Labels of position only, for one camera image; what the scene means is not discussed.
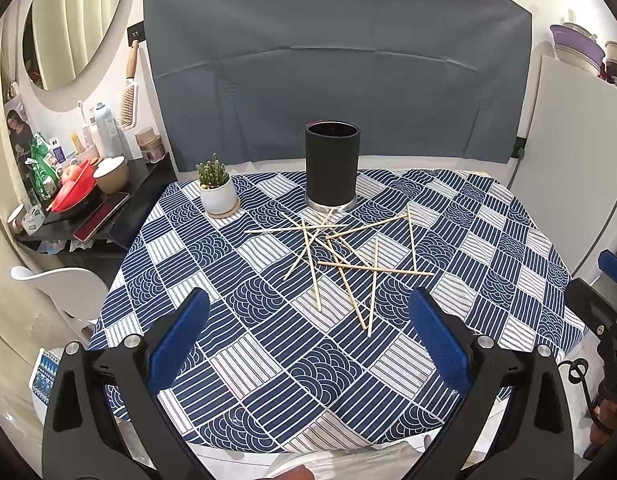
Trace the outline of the person's hand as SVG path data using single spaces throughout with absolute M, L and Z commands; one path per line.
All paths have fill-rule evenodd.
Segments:
M 617 404 L 602 400 L 598 408 L 595 408 L 595 414 L 599 421 L 609 430 L 617 429 Z M 609 432 L 601 430 L 593 424 L 589 432 L 589 442 L 595 445 L 604 445 L 610 438 Z

